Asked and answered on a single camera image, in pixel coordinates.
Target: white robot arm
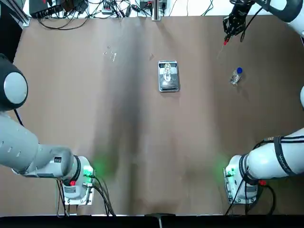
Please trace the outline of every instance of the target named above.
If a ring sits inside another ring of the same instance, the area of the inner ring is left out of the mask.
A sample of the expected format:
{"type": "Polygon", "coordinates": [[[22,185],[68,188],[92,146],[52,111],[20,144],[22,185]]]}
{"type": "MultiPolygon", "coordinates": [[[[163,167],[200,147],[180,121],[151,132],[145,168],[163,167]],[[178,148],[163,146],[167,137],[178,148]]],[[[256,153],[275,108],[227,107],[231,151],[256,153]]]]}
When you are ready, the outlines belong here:
{"type": "MultiPolygon", "coordinates": [[[[255,3],[287,23],[304,38],[303,0],[230,0],[230,2],[235,6],[230,15],[223,18],[225,44],[231,36],[236,36],[246,29],[246,16],[255,3]]],[[[300,98],[304,107],[304,87],[300,98]]],[[[257,185],[260,179],[303,173],[303,143],[304,128],[286,137],[265,139],[250,153],[232,157],[229,165],[224,168],[229,202],[253,203],[257,198],[257,185]]]]}
{"type": "Polygon", "coordinates": [[[85,157],[67,147],[40,144],[36,135],[12,120],[5,111],[22,106],[28,96],[23,74],[0,54],[0,164],[24,177],[60,179],[67,204],[88,204],[94,170],[85,157]]]}
{"type": "Polygon", "coordinates": [[[264,10],[278,17],[291,26],[304,38],[304,3],[303,0],[229,0],[234,7],[232,12],[223,18],[225,44],[232,36],[247,29],[246,17],[256,3],[264,10]]]}

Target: label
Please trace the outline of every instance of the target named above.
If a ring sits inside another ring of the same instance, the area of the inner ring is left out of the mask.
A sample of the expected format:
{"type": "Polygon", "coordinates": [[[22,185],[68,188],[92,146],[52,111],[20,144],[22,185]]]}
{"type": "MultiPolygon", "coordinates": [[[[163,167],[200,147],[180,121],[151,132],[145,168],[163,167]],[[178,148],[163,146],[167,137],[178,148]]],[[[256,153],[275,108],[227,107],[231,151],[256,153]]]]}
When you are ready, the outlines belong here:
{"type": "Polygon", "coordinates": [[[61,157],[55,157],[54,162],[55,163],[61,163],[61,157]]]}
{"type": "Polygon", "coordinates": [[[76,187],[65,187],[65,193],[76,193],[76,187]]]}

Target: silver plate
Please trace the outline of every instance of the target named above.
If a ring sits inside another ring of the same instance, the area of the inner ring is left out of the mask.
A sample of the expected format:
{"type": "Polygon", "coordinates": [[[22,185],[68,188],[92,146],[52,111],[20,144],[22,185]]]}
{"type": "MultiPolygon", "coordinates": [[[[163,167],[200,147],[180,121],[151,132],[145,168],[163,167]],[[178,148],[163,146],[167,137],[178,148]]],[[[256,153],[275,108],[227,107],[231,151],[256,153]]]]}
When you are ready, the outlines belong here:
{"type": "Polygon", "coordinates": [[[158,89],[162,93],[177,92],[180,90],[180,80],[177,61],[158,61],[158,89]],[[164,80],[163,65],[169,63],[171,65],[171,79],[169,82],[164,80]]]}

